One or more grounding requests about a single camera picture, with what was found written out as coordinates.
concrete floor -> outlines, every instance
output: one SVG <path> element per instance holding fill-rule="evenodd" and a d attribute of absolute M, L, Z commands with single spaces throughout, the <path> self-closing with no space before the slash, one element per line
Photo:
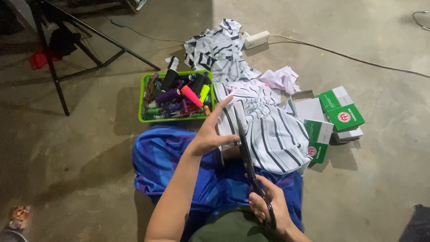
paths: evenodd
<path fill-rule="evenodd" d="M 268 30 L 430 74 L 430 33 L 411 19 L 426 7 L 426 0 L 148 0 L 136 16 L 115 18 L 175 40 L 232 18 L 250 34 Z M 103 17 L 85 22 L 164 70 L 166 57 L 183 58 L 180 43 L 143 38 Z M 97 36 L 89 41 L 102 60 L 118 51 Z M 313 241 L 398 240 L 413 206 L 430 205 L 430 79 L 276 42 L 243 58 L 261 72 L 291 66 L 303 90 L 343 85 L 366 120 L 360 140 L 329 147 L 324 164 L 305 173 L 305 233 Z M 104 70 L 65 81 L 72 113 L 66 118 L 47 66 L 32 71 L 29 53 L 12 53 L 0 56 L 1 224 L 14 205 L 31 204 L 24 231 L 31 241 L 143 241 L 153 207 L 133 187 L 131 148 L 148 128 L 137 110 L 140 77 L 151 68 L 123 55 Z M 60 74 L 93 66 L 80 50 L 55 65 Z"/>

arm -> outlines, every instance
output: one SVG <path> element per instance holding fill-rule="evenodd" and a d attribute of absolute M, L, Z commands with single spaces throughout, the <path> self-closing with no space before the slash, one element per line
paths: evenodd
<path fill-rule="evenodd" d="M 222 144 L 239 140 L 237 135 L 219 136 L 215 131 L 219 113 L 232 99 L 233 96 L 228 97 L 216 106 L 185 149 L 149 220 L 146 242 L 181 239 L 191 207 L 201 157 Z"/>
<path fill-rule="evenodd" d="M 285 202 L 284 192 L 275 184 L 271 183 L 267 178 L 256 175 L 265 187 L 264 192 L 266 198 L 270 200 L 273 212 L 276 218 L 276 231 L 285 241 L 292 242 L 311 242 L 293 223 L 290 218 L 288 207 Z M 263 198 L 252 192 L 249 195 L 250 205 L 252 211 L 257 216 L 260 223 L 266 220 L 270 221 L 269 211 Z"/>

red cloth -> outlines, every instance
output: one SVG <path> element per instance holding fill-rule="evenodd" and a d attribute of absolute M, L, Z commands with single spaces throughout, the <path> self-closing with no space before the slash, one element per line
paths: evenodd
<path fill-rule="evenodd" d="M 51 53 L 52 60 L 58 61 L 57 55 L 54 53 Z M 36 51 L 30 58 L 28 58 L 28 61 L 30 62 L 31 69 L 38 70 L 41 69 L 44 65 L 48 64 L 48 60 L 46 59 L 46 55 L 43 51 L 39 50 Z"/>

small scissors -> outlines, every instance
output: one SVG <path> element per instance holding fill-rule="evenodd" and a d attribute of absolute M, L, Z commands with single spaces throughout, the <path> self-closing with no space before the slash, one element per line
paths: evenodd
<path fill-rule="evenodd" d="M 251 183 L 252 190 L 255 193 L 257 193 L 260 197 L 262 197 L 264 199 L 264 201 L 266 202 L 267 209 L 269 210 L 269 214 L 270 214 L 269 226 L 271 229 L 275 230 L 276 229 L 275 213 L 273 212 L 272 205 L 264 196 L 263 190 L 261 189 L 261 185 L 258 182 L 257 177 L 255 176 L 254 163 L 252 162 L 251 154 L 249 153 L 249 147 L 248 147 L 248 143 L 246 142 L 245 131 L 243 130 L 243 126 L 239 120 L 239 116 L 237 116 L 236 108 L 235 107 L 233 107 L 233 108 L 234 108 L 234 112 L 236 115 L 237 127 L 239 129 L 240 142 L 242 144 L 239 147 L 240 156 L 243 159 L 243 165 L 245 166 L 246 174 L 248 174 L 248 179 Z"/>

blue pants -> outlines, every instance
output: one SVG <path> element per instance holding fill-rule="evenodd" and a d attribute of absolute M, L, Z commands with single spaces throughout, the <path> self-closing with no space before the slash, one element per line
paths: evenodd
<path fill-rule="evenodd" d="M 136 138 L 133 146 L 135 187 L 156 204 L 167 187 L 184 150 L 196 135 L 181 128 L 154 126 Z M 211 215 L 245 203 L 250 184 L 241 160 L 220 162 L 218 150 L 202 157 L 190 214 L 183 238 L 189 238 Z M 255 167 L 255 173 L 282 188 L 293 223 L 300 229 L 303 178 L 298 172 L 278 175 Z"/>

